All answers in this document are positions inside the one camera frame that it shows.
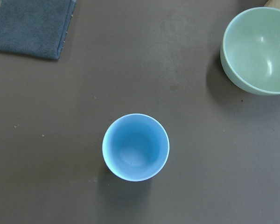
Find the grey folded cloth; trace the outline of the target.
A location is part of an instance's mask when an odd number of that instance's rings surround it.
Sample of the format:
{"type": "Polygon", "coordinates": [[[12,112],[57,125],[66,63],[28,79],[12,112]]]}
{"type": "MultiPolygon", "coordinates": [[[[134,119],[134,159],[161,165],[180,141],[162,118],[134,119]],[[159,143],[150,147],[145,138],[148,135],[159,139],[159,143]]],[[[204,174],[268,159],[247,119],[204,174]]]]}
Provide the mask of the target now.
{"type": "Polygon", "coordinates": [[[1,0],[0,51],[57,60],[74,0],[1,0]]]}

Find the green bowl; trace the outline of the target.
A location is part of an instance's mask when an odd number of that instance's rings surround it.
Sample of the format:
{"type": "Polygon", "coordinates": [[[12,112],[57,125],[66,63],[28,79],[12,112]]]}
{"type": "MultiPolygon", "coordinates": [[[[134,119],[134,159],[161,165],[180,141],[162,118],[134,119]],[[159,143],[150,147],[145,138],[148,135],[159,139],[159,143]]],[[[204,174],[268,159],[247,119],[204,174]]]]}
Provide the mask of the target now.
{"type": "Polygon", "coordinates": [[[227,77],[257,95],[280,95],[280,9],[255,7],[228,24],[220,49],[227,77]]]}

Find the wooden mug tree stand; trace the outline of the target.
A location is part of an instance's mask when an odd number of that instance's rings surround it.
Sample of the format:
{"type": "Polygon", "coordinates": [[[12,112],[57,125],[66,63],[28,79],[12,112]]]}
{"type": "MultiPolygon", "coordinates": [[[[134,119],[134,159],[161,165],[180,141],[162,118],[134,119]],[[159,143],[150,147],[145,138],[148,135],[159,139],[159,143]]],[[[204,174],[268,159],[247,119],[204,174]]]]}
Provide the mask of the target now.
{"type": "Polygon", "coordinates": [[[280,0],[268,0],[265,4],[264,7],[273,7],[276,9],[280,9],[280,0]]]}

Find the blue cup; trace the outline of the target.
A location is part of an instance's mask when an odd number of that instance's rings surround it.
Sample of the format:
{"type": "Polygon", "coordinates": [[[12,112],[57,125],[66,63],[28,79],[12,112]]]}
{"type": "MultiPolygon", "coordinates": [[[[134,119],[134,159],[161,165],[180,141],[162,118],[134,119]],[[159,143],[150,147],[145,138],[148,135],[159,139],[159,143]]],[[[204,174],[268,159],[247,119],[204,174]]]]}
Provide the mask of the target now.
{"type": "Polygon", "coordinates": [[[145,181],[158,174],[169,152],[169,138],[162,124],[140,113],[115,120],[102,142],[106,166],[117,177],[131,182],[145,181]]]}

